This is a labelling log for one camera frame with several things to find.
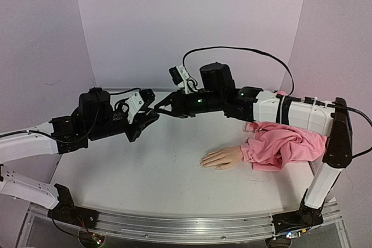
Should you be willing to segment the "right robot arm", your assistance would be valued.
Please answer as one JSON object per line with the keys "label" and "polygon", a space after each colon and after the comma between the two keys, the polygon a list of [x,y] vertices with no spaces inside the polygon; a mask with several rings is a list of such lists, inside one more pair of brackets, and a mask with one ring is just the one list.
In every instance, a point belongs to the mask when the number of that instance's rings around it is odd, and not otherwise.
{"label": "right robot arm", "polygon": [[300,209],[322,207],[352,160],[352,128],[343,99],[322,102],[256,87],[237,88],[229,66],[218,62],[201,67],[202,89],[196,89],[184,66],[169,72],[178,89],[156,105],[157,112],[177,118],[223,112],[246,122],[252,134],[242,145],[207,154],[204,167],[224,169],[245,161],[256,171],[278,171],[289,163],[321,159]]}

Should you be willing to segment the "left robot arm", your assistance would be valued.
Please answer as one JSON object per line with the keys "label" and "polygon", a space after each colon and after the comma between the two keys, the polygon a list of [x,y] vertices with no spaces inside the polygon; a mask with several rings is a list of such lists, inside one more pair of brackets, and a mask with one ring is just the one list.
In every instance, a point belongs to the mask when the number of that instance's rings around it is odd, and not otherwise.
{"label": "left robot arm", "polygon": [[130,97],[111,105],[112,94],[91,88],[80,95],[77,108],[69,116],[25,130],[1,134],[1,193],[53,210],[64,222],[78,218],[78,209],[63,200],[65,187],[53,186],[20,175],[8,168],[9,161],[48,154],[66,154],[86,149],[89,142],[125,134],[134,142],[141,132],[159,119],[149,108],[155,100],[151,89],[129,89]]}

